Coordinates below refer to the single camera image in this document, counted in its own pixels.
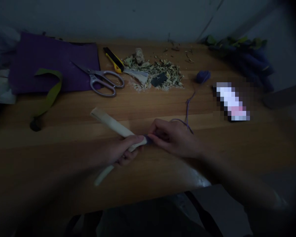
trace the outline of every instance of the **left hand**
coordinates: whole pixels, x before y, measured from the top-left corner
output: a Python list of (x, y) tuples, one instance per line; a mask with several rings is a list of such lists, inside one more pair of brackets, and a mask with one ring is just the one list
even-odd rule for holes
[(142, 146), (129, 152), (127, 149), (134, 144), (140, 143), (144, 136), (129, 136), (124, 140), (110, 141), (96, 146), (92, 156), (87, 158), (88, 168), (95, 168), (99, 166), (108, 166), (114, 164), (115, 166), (124, 166), (130, 163), (142, 150)]

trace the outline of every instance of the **wooden stick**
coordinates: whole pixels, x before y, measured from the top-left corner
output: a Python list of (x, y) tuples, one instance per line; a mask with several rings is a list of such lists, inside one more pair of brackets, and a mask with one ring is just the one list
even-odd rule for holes
[[(97, 107), (91, 111), (90, 115), (93, 118), (99, 120), (102, 124), (105, 124), (106, 126), (108, 126), (113, 131), (117, 132), (122, 137), (126, 138), (130, 135), (135, 135), (128, 128), (121, 125), (119, 122), (117, 122), (111, 116), (109, 116), (107, 113), (105, 113), (103, 110), (101, 110)], [(133, 152), (138, 146), (145, 145), (145, 144), (147, 144), (146, 138), (144, 138), (144, 140), (142, 142), (134, 144), (131, 147), (129, 147), (128, 151)], [(96, 180), (94, 181), (94, 185), (99, 186), (100, 183), (103, 181), (103, 179), (112, 171), (113, 168), (114, 168), (114, 166), (112, 166), (112, 165), (106, 167), (100, 173), (100, 175), (96, 178)]]

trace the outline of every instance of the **gray wall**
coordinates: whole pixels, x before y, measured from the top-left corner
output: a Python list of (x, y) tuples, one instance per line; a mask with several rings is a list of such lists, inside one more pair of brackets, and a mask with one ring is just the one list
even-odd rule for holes
[(296, 22), (289, 5), (279, 5), (244, 35), (268, 40), (266, 55), (275, 70), (270, 76), (275, 92), (296, 85)]
[(171, 33), (175, 41), (194, 42), (202, 32), (226, 37), (269, 1), (0, 0), (0, 24), (63, 38), (167, 40)]

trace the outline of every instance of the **wooden desk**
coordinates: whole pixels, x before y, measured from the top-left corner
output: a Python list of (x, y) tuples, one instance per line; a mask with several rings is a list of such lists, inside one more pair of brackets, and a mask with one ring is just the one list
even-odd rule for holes
[[(193, 94), (193, 83), (199, 70), (210, 70), (211, 79), (198, 88), (190, 103), (189, 124), (195, 135), (212, 144), (238, 165), (256, 174), (296, 164), (296, 127), (287, 118), (277, 116), (260, 102), (251, 104), (252, 120), (230, 123), (224, 121), (213, 100), (211, 85), (217, 81), (241, 81), (221, 60), (214, 58), (206, 47), (185, 44), (179, 52), (169, 50), (169, 43), (122, 41), (99, 44), (101, 69), (113, 70), (102, 52), (108, 46), (121, 58), (143, 49), (146, 59), (154, 61), (157, 55), (180, 65), (185, 76), (184, 89), (168, 92), (151, 88), (137, 92), (123, 75), (126, 86), (117, 90), (115, 98), (103, 98), (93, 91), (63, 93), (44, 115), (40, 132), (29, 129), (31, 116), (44, 96), (19, 96), (16, 105), (7, 106), (0, 116), (0, 192), (61, 165), (65, 157), (57, 154), (60, 145), (70, 149), (76, 142), (113, 138), (117, 135), (89, 114), (100, 106), (109, 115), (135, 134), (144, 134), (155, 118), (170, 120), (185, 118), (186, 100)], [(191, 59), (185, 62), (185, 50), (193, 49)], [(289, 130), (283, 131), (281, 125)], [(54, 151), (54, 155), (38, 160), (35, 154)], [(130, 165), (114, 169), (103, 183), (94, 188), (96, 174), (91, 175), (72, 190), (63, 193), (47, 210), (53, 216), (71, 216), (80, 213), (161, 197), (210, 185), (199, 167), (173, 157), (151, 145)]]

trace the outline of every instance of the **scissor blade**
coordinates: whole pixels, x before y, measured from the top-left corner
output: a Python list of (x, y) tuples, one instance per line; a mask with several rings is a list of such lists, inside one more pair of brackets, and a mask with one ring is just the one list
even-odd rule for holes
[(82, 71), (84, 71), (86, 74), (94, 74), (94, 70), (86, 67), (86, 66), (83, 66), (83, 65), (79, 65), (77, 63), (75, 63), (74, 61), (71, 60), (71, 62), (76, 65), (78, 68), (80, 68)]

